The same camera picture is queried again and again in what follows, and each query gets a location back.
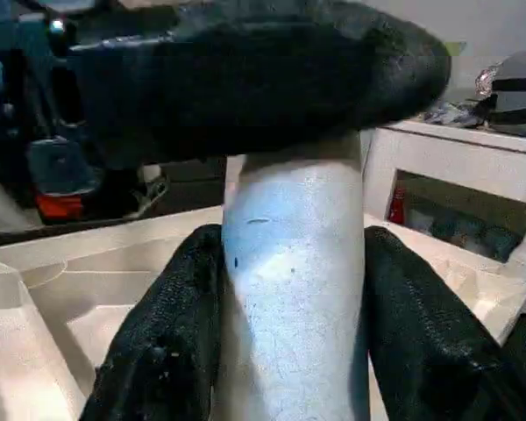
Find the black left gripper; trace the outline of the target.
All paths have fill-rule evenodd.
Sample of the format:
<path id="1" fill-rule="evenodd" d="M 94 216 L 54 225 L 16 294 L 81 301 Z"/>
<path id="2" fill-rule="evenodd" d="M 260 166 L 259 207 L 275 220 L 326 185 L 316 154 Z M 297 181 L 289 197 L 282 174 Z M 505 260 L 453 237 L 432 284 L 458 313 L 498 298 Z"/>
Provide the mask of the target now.
<path id="1" fill-rule="evenodd" d="M 167 178 L 146 160 L 137 110 L 159 74 L 149 49 L 100 44 L 58 57 L 0 41 L 0 184 L 41 219 L 145 215 Z"/>

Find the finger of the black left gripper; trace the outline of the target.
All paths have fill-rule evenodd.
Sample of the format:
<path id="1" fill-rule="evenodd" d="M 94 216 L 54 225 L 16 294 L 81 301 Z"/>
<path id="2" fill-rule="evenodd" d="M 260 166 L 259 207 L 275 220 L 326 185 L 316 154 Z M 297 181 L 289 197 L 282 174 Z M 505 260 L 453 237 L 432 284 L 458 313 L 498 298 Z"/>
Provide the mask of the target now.
<path id="1" fill-rule="evenodd" d="M 68 67 L 105 158 L 271 152 L 415 116 L 451 56 L 422 27 L 348 1 L 189 1 L 78 25 Z"/>

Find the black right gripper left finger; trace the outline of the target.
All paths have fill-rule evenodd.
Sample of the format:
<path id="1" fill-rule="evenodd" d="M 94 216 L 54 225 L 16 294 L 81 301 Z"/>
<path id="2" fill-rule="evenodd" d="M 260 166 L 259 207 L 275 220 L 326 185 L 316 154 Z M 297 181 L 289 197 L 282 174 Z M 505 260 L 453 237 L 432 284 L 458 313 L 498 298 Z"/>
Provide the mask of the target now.
<path id="1" fill-rule="evenodd" d="M 201 225 L 130 310 L 96 367 L 83 420 L 207 420 L 220 360 L 222 227 Z"/>

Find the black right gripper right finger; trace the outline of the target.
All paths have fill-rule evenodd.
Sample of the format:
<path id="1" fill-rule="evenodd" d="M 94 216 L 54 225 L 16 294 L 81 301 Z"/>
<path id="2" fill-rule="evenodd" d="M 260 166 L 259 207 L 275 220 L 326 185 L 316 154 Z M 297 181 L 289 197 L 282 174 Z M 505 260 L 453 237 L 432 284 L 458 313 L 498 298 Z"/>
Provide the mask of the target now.
<path id="1" fill-rule="evenodd" d="M 391 420 L 526 420 L 526 378 L 433 267 L 365 229 L 369 354 Z"/>

